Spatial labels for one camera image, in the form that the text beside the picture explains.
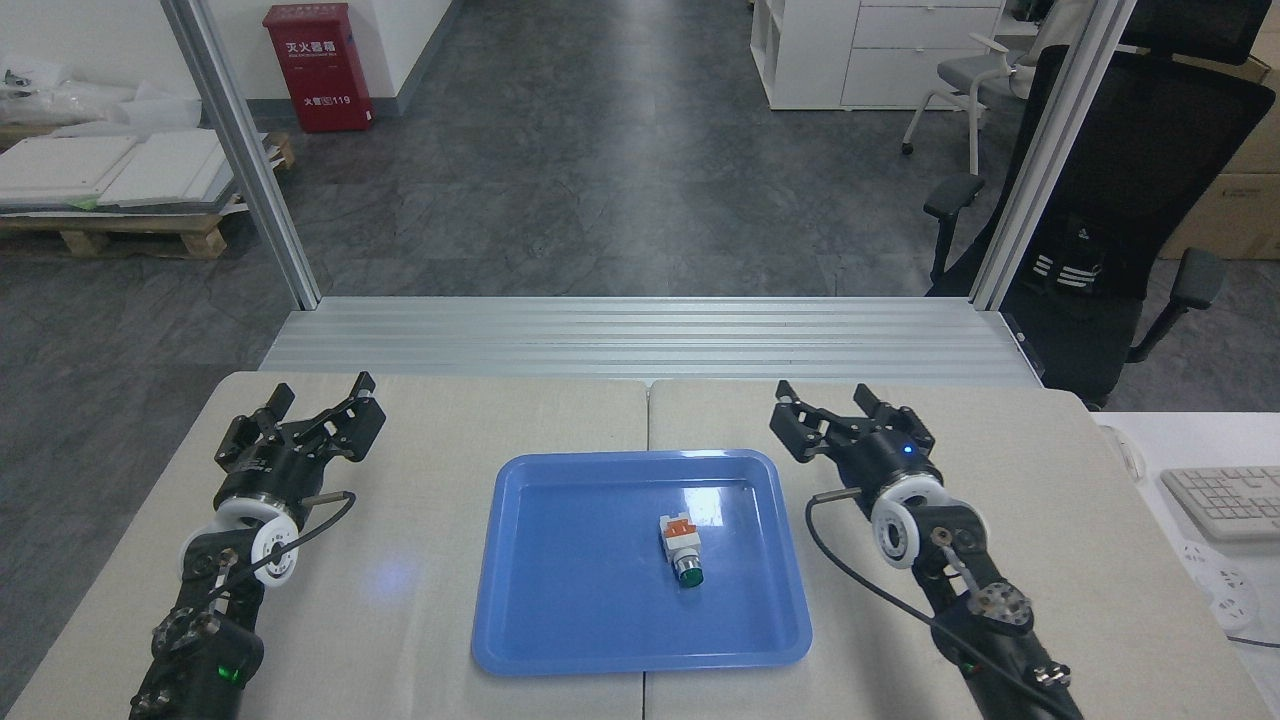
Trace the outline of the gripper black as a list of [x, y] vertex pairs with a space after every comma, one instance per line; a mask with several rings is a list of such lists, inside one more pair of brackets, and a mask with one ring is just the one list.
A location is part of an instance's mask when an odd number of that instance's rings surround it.
[[387, 415], [372, 396], [376, 382], [361, 372], [349, 396], [317, 415], [285, 424], [294, 392], [280, 383], [269, 400], [250, 415], [236, 416], [215, 452], [227, 473], [214, 496], [218, 509], [233, 497], [256, 498], [283, 507], [291, 516], [307, 516], [302, 500], [323, 486], [321, 459], [346, 457], [361, 462], [367, 456]]
[[[845, 441], [852, 436], [852, 418], [801, 401], [787, 380], [780, 380], [771, 430], [797, 462], [831, 455], [833, 430]], [[895, 482], [924, 475], [938, 486], [942, 474], [931, 461], [934, 437], [909, 406], [882, 401], [868, 384], [858, 384], [852, 401], [865, 414], [855, 420], [856, 437], [846, 448], [846, 487], [859, 489], [859, 507], [873, 507], [881, 493]]]

